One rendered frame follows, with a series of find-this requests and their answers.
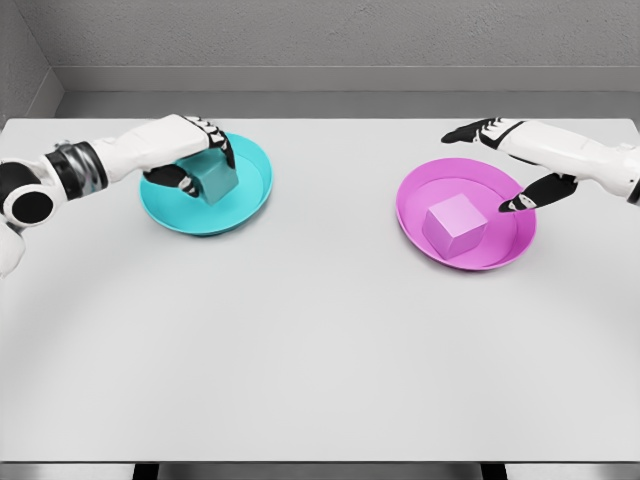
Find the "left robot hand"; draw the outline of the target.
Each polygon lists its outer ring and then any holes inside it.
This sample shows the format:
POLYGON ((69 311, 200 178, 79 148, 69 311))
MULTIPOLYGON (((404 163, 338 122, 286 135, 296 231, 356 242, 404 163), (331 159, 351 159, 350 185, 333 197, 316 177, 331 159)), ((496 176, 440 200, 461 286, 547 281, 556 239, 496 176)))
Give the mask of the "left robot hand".
POLYGON ((169 115, 131 131, 135 146, 131 164, 156 185, 177 188, 201 196, 191 175, 191 165, 205 160, 225 160, 236 170, 235 155, 227 134, 200 117, 169 115))

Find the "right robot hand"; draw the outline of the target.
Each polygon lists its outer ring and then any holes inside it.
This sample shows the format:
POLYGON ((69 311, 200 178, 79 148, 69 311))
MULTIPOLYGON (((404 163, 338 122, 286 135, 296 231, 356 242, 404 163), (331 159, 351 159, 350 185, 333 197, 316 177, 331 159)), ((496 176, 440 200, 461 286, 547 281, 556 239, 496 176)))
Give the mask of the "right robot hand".
POLYGON ((579 151, 587 138, 535 120, 487 118, 460 126, 442 138, 444 144, 481 143, 549 173, 504 201, 498 211, 535 210, 573 195, 580 175, 579 151))

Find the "teal block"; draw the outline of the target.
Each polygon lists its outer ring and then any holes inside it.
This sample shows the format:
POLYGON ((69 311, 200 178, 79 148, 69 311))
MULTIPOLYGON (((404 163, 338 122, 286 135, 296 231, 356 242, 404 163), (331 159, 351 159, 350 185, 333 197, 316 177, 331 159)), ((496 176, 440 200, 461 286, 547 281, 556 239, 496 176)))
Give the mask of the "teal block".
POLYGON ((236 170, 230 168, 225 160, 193 163, 191 175, 208 205, 217 203, 238 185, 236 170))

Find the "teal plate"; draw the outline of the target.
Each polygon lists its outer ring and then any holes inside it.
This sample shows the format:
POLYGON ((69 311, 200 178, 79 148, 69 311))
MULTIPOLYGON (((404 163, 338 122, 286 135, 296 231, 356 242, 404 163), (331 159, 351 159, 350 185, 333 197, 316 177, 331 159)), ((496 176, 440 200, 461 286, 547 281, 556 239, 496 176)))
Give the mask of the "teal plate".
POLYGON ((139 193, 147 214, 160 225, 180 233, 209 236, 246 223, 266 202, 273 184, 271 161, 252 140, 228 135, 236 161, 238 184, 212 205, 177 188, 140 180, 139 193))

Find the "pink plate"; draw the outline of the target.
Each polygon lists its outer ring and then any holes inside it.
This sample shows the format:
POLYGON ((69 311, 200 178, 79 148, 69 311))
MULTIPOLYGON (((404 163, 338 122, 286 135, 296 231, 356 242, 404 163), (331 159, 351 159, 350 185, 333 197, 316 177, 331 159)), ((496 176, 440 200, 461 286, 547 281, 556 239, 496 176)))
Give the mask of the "pink plate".
POLYGON ((513 198, 521 186, 489 164, 467 158, 429 161, 411 171, 396 195, 396 216, 406 237, 431 259, 460 270, 492 270, 520 258, 532 244, 537 228, 533 211, 501 213, 499 205, 513 198), (464 194, 487 218, 479 245, 448 260, 439 256, 422 234, 428 208, 464 194))

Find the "pink block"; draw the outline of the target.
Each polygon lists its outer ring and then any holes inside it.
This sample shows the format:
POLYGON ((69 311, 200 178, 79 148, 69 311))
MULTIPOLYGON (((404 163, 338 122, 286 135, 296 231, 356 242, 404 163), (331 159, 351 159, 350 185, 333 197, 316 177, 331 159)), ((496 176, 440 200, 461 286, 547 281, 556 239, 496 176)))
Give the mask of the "pink block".
POLYGON ((483 239, 487 218, 464 195, 431 205, 422 234, 440 257, 448 260, 476 248, 483 239))

